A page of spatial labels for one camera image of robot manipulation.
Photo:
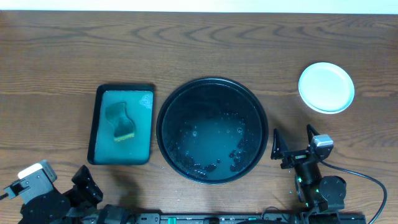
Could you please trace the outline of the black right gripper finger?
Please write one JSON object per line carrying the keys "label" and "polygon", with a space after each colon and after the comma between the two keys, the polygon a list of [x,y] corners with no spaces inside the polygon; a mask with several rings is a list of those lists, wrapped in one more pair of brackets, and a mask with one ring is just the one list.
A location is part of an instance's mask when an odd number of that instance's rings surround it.
{"label": "black right gripper finger", "polygon": [[311,124],[308,124],[306,126],[306,129],[307,129],[308,143],[310,144],[313,137],[320,135],[320,133]]}
{"label": "black right gripper finger", "polygon": [[273,146],[271,152],[272,160],[279,160],[285,157],[285,153],[289,151],[281,133],[277,128],[273,130]]}

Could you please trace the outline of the mint green plate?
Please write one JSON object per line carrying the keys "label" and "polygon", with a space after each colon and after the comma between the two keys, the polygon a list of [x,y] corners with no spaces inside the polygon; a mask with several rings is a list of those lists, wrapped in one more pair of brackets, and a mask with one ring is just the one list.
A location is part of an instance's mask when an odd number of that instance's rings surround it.
{"label": "mint green plate", "polygon": [[308,66],[299,78],[298,92],[309,108],[323,114],[344,111],[353,102],[355,94],[348,73],[329,62]]}

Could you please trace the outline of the green yellow sponge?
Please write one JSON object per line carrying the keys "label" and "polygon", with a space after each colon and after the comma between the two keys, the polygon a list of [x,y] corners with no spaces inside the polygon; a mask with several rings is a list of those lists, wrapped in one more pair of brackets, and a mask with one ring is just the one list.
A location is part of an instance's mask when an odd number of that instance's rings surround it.
{"label": "green yellow sponge", "polygon": [[105,118],[114,129],[114,141],[123,141],[135,136],[136,125],[126,113],[126,102],[106,107]]}

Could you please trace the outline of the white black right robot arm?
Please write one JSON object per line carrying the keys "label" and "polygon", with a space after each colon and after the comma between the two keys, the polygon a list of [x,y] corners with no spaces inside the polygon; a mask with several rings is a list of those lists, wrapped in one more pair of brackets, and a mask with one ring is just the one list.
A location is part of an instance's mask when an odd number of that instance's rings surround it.
{"label": "white black right robot arm", "polygon": [[344,209],[346,182],[343,178],[320,173],[318,164],[326,159],[334,147],[327,134],[319,134],[307,125],[306,149],[291,151],[278,129],[273,130],[272,160],[282,161],[282,169],[295,171],[295,186],[299,200],[307,207],[300,212],[300,223],[342,223],[339,211]]}

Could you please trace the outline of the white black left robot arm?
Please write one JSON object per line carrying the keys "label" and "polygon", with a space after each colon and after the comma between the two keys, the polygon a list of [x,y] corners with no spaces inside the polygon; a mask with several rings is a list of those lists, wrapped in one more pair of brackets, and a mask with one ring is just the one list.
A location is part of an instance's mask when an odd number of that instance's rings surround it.
{"label": "white black left robot arm", "polygon": [[96,223],[103,193],[87,166],[81,166],[72,177],[73,187],[59,192],[57,176],[50,165],[37,163],[22,171],[16,183],[16,195],[23,200],[21,223]]}

